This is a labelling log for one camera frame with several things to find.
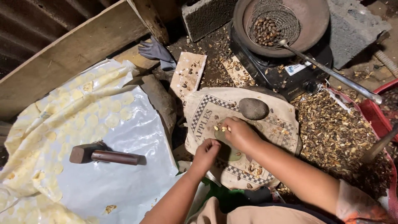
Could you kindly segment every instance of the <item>corrugated metal sheet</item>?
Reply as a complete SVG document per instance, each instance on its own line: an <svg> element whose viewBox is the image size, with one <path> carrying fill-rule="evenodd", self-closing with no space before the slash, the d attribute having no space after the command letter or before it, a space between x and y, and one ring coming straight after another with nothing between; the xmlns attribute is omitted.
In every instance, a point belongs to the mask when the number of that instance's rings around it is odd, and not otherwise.
<svg viewBox="0 0 398 224"><path fill-rule="evenodd" d="M117 0L0 0L0 78Z"/></svg>

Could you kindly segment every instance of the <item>hand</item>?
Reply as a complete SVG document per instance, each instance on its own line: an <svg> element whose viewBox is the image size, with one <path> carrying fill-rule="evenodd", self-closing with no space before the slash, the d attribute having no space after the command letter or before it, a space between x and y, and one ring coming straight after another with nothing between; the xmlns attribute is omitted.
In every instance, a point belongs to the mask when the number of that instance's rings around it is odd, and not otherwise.
<svg viewBox="0 0 398 224"><path fill-rule="evenodd" d="M243 120L237 117L227 117L222 124L227 127L225 138L232 143L238 150L247 153L253 148L253 144L261 142L257 133Z"/></svg>
<svg viewBox="0 0 398 224"><path fill-rule="evenodd" d="M200 176L200 178L204 177L206 172L209 171L214 164L220 148L221 144L217 140L211 138L206 139L198 149L196 149L195 157L188 171L195 176Z"/></svg>

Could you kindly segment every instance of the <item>hammer head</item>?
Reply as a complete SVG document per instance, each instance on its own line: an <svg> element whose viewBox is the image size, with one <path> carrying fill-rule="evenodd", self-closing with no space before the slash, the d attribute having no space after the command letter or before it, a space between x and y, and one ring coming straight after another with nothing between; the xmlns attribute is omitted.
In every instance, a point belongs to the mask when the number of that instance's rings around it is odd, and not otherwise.
<svg viewBox="0 0 398 224"><path fill-rule="evenodd" d="M95 150L106 151L108 147L102 141L95 142L92 144L77 145L72 148L70 153L69 161L71 163L89 163L93 161L91 155Z"/></svg>

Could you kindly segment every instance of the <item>gray glove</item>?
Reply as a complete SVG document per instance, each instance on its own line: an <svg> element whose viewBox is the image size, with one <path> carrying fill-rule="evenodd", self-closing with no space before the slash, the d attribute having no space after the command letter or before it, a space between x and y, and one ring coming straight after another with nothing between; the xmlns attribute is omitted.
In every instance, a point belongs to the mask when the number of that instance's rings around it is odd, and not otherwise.
<svg viewBox="0 0 398 224"><path fill-rule="evenodd" d="M138 53L141 56L150 60L160 60L160 67L162 70L171 71L177 66L176 61L173 59L170 52L159 43L154 36L150 37L151 43L141 41L142 46L138 46Z"/></svg>

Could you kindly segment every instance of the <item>checkered pattern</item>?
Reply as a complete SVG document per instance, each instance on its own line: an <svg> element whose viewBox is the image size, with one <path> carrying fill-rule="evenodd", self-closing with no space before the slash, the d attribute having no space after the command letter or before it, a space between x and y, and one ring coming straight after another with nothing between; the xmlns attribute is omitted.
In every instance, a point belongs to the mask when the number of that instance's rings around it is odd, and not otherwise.
<svg viewBox="0 0 398 224"><path fill-rule="evenodd" d="M206 94L202 98L202 101L199 104L199 107L196 109L195 115L192 118L191 127L192 127L192 131L193 132L195 132L196 125L198 124L199 119L200 119L200 117L201 117L201 115L202 115L202 113L203 113L203 111L204 111L204 109L205 109L205 107L206 107L208 102L214 103L215 105L222 106L222 107L225 107L225 108L230 109L230 110L234 110L236 112L239 112L239 108L238 108L237 105L235 107L232 107L232 103L220 100L220 99L218 99L218 98L216 98L214 96Z"/></svg>
<svg viewBox="0 0 398 224"><path fill-rule="evenodd" d="M219 159L216 159L216 164L215 164L218 168L223 169L224 171L231 173L235 176L239 176L242 179L245 179L251 183L255 183L257 185L261 185L261 186L266 186L270 181L272 181L275 177L268 173L268 176L266 179L261 179L261 178L256 178L255 176L249 174L249 173L243 173L242 170L233 167Z"/></svg>
<svg viewBox="0 0 398 224"><path fill-rule="evenodd" d="M288 134L284 133L282 144L281 144L281 147L289 148L290 141L291 141L292 136L293 136L293 130L294 130L293 124L292 123L288 123L288 122L286 122L284 120L279 120L278 121L277 118L271 117L271 116L267 116L264 119L264 121L268 122L268 123L271 123L271 124L274 124L274 125L277 125L279 127L283 127L285 130L287 130L289 132Z"/></svg>

